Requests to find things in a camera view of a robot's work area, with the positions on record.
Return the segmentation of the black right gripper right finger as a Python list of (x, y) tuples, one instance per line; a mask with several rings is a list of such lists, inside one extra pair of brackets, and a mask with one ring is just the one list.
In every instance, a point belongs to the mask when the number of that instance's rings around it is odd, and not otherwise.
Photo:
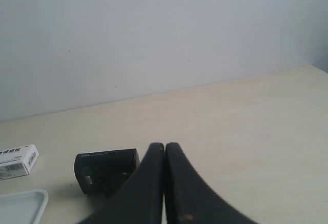
[(167, 223), (254, 222), (208, 186), (176, 142), (166, 144), (164, 185)]

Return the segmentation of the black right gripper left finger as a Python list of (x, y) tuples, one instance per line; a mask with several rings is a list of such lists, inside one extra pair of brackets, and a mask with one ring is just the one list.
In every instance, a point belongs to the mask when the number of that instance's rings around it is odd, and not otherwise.
[(162, 223), (164, 145), (151, 143), (132, 176), (81, 223)]

